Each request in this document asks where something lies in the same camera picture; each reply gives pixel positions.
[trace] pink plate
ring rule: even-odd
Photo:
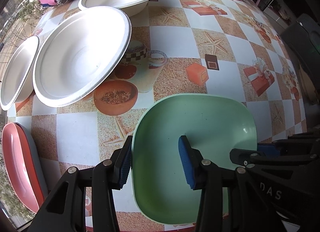
[[[2,131],[4,165],[19,200],[36,213],[44,195],[36,175],[27,137],[21,127],[8,123]]]

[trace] table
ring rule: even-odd
[[[34,35],[43,43],[64,19],[79,11],[78,0],[44,14]],[[8,112],[8,121],[31,131],[49,189],[69,167],[89,168],[108,159],[153,103],[176,93],[208,93],[243,103],[252,113],[259,142],[306,131],[301,90],[279,35],[263,13],[245,0],[150,0],[130,18],[130,49],[106,79],[125,80],[138,89],[134,106],[116,116],[101,113],[93,93],[62,108],[36,95]],[[92,227],[91,189],[86,224]],[[132,181],[114,191],[121,231],[164,231],[135,204]]]

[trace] screw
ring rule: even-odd
[[[237,168],[237,172],[240,174],[244,174],[245,173],[245,169],[243,167],[239,167]]]
[[[211,161],[208,160],[208,159],[203,159],[203,160],[201,161],[201,163],[202,163],[203,165],[210,165],[210,164],[211,164]]]
[[[73,173],[76,172],[76,170],[77,170],[77,168],[75,168],[74,166],[72,166],[72,167],[70,167],[70,168],[68,169],[68,173],[73,174]]]
[[[254,167],[255,166],[255,164],[248,164],[247,165],[247,168],[252,168],[252,167]]]
[[[112,164],[112,161],[111,161],[110,159],[107,159],[107,160],[104,160],[104,161],[102,162],[102,164],[103,164],[104,166],[108,166],[108,165]]]

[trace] orange cube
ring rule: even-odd
[[[190,82],[203,86],[209,79],[207,68],[198,64],[193,63],[186,68],[187,76]]]

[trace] green plate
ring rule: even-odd
[[[219,167],[234,170],[233,148],[257,149],[256,127],[247,108],[208,94],[176,94],[157,101],[139,120],[132,142],[135,201],[148,218],[163,224],[196,222],[201,191],[187,184],[178,151],[186,135],[191,146]],[[223,211],[228,196],[223,193]]]

